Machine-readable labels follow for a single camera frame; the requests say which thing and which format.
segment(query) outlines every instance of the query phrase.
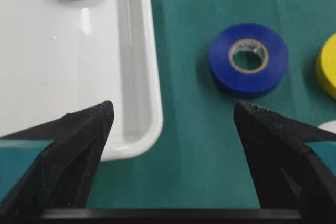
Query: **green cloth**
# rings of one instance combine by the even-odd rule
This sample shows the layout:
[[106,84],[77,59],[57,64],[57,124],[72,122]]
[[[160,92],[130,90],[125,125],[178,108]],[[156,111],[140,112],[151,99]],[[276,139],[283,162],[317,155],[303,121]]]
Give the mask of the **green cloth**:
[[328,169],[336,176],[336,142],[310,142],[307,146],[320,157]]
[[236,23],[273,29],[288,46],[289,69],[270,94],[250,101],[312,125],[334,120],[336,103],[314,68],[336,31],[336,0],[152,0],[152,6],[163,131],[144,155],[100,165],[88,207],[258,208],[233,121],[237,99],[215,86],[208,49]]
[[0,201],[52,140],[0,140]]

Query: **white object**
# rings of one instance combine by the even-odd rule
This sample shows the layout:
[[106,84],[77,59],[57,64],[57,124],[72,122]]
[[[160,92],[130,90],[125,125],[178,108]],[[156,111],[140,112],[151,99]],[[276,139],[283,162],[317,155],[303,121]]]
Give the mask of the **white object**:
[[163,115],[151,0],[0,2],[0,136],[110,100],[103,161],[156,142]]
[[336,134],[336,120],[323,123],[319,126],[319,128]]

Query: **blue electrical tape roll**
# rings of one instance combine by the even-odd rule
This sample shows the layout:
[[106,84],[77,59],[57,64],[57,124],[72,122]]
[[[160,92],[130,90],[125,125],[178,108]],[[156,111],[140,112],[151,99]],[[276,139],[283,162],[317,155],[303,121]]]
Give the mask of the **blue electrical tape roll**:
[[[257,54],[259,68],[246,70],[237,66],[233,56],[240,51]],[[223,30],[209,51],[209,62],[221,87],[236,97],[254,98],[271,91],[288,68],[288,50],[273,30],[253,23],[242,23]]]

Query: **white plastic tray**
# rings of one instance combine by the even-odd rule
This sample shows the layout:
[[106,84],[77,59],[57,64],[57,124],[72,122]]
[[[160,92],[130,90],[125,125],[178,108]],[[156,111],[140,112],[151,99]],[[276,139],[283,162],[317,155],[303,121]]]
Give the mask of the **white plastic tray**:
[[155,143],[163,116],[151,0],[0,3],[0,135],[110,100],[103,161]]

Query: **tape roll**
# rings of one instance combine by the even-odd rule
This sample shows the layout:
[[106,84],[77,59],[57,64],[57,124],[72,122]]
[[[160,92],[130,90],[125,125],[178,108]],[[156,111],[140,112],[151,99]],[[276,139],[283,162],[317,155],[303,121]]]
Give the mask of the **tape roll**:
[[336,134],[336,120],[323,123],[319,126],[319,128]]
[[[256,53],[262,61],[259,68],[245,70],[234,63],[240,51]],[[280,36],[254,23],[242,23],[223,30],[213,41],[209,62],[220,86],[237,97],[259,97],[271,91],[288,68],[288,50]]]
[[316,62],[316,75],[323,89],[336,99],[336,34],[324,44]]

